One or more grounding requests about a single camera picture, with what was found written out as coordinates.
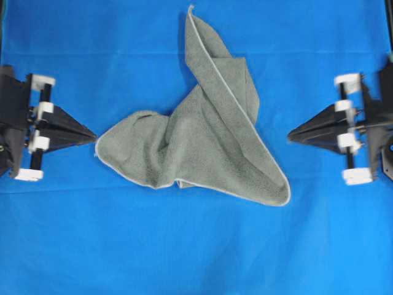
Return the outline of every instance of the blue tablecloth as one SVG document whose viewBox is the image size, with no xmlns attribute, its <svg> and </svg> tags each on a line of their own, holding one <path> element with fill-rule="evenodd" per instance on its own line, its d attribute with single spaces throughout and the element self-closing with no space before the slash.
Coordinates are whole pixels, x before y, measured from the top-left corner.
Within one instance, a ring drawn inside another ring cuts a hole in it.
<svg viewBox="0 0 393 295">
<path fill-rule="evenodd" d="M 378 95 L 384 1 L 193 3 L 247 58 L 257 130 L 291 202 L 137 186 L 93 145 L 47 154 L 41 182 L 0 179 L 0 294 L 392 294 L 393 183 L 347 187 L 344 158 L 286 139 L 338 99 L 338 74 L 362 71 Z M 197 83 L 184 63 L 189 4 L 8 0 L 1 63 L 19 79 L 55 77 L 53 102 L 98 135 L 138 110 L 170 114 Z"/>
</svg>

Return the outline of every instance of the crumpled towel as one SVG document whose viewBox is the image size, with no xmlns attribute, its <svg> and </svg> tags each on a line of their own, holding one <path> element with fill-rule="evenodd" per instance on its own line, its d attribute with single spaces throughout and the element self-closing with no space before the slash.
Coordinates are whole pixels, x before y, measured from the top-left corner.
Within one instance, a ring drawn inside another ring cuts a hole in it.
<svg viewBox="0 0 393 295">
<path fill-rule="evenodd" d="M 186 63 L 199 84 L 171 116 L 136 112 L 106 132 L 96 154 L 126 179 L 154 189 L 206 187 L 266 205 L 285 205 L 290 187 L 255 130 L 259 97 L 244 58 L 219 35 L 186 19 Z"/>
</svg>

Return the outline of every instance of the black metal rod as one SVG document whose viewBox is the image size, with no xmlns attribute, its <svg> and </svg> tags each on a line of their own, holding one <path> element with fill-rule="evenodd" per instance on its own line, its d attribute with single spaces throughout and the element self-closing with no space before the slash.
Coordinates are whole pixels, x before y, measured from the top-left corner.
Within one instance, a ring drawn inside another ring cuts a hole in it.
<svg viewBox="0 0 393 295">
<path fill-rule="evenodd" d="M 41 95 L 39 101 L 50 102 L 50 93 L 52 92 L 52 86 L 50 84 L 45 84 L 44 89 L 41 90 Z"/>
<path fill-rule="evenodd" d="M 42 165 L 42 155 L 44 151 L 42 149 L 37 149 L 31 154 L 30 169 L 41 170 Z"/>
<path fill-rule="evenodd" d="M 341 95 L 341 100 L 346 100 L 348 98 L 346 95 L 344 83 L 340 83 L 340 95 Z"/>
<path fill-rule="evenodd" d="M 389 37 L 391 40 L 391 51 L 393 52 L 393 0 L 385 0 L 387 25 L 389 27 Z"/>
<path fill-rule="evenodd" d="M 355 168 L 354 155 L 351 153 L 350 147 L 346 148 L 346 164 L 347 164 L 348 169 Z"/>
</svg>

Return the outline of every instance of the white clamp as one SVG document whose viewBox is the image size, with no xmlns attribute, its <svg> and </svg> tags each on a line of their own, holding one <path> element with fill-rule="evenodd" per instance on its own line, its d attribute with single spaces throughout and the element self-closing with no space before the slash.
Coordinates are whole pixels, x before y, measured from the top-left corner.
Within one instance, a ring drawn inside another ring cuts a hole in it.
<svg viewBox="0 0 393 295">
<path fill-rule="evenodd" d="M 44 89 L 45 84 L 55 86 L 55 83 L 55 78 L 33 74 L 33 77 L 31 79 L 31 88 L 33 90 L 40 91 Z"/>
<path fill-rule="evenodd" d="M 362 147 L 360 141 L 356 140 L 354 133 L 344 133 L 337 136 L 337 145 L 341 152 L 346 152 L 346 148 L 351 148 L 353 154 L 357 154 L 357 151 Z"/>
<path fill-rule="evenodd" d="M 33 169 L 19 169 L 18 175 L 15 177 L 17 180 L 23 181 L 39 181 L 44 177 L 44 172 L 42 170 Z"/>
<path fill-rule="evenodd" d="M 55 105 L 53 103 L 48 103 L 46 101 L 41 101 L 37 107 L 37 120 L 40 121 L 42 120 L 42 114 L 44 112 L 50 112 L 53 113 L 53 110 L 55 109 Z"/>
<path fill-rule="evenodd" d="M 341 76 L 337 76 L 334 79 L 334 85 L 336 86 L 340 85 L 341 83 L 344 83 L 345 92 L 347 94 L 352 94 L 360 91 L 362 89 L 360 82 L 361 82 L 361 78 L 359 73 L 341 75 Z"/>
<path fill-rule="evenodd" d="M 46 151 L 49 148 L 50 139 L 48 137 L 40 136 L 39 130 L 34 132 L 33 138 L 29 143 L 29 152 L 34 153 L 37 149 Z"/>
<path fill-rule="evenodd" d="M 349 186 L 370 183 L 373 177 L 369 168 L 353 168 L 343 171 L 343 178 Z"/>
</svg>

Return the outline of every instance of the blue surface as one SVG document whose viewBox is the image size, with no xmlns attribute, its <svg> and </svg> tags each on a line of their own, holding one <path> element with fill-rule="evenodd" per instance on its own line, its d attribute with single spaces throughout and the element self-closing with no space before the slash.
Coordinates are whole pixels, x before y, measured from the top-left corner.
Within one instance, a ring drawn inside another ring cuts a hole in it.
<svg viewBox="0 0 393 295">
<path fill-rule="evenodd" d="M 0 179 L 0 294 L 392 294 L 393 183 L 347 187 L 344 158 L 286 140 L 338 99 L 334 76 L 362 71 L 378 93 L 383 2 L 195 0 L 247 58 L 291 203 L 140 187 L 92 145 L 48 154 L 43 181 Z M 56 77 L 54 103 L 99 135 L 138 110 L 170 114 L 196 84 L 189 4 L 8 0 L 1 62 Z"/>
</svg>

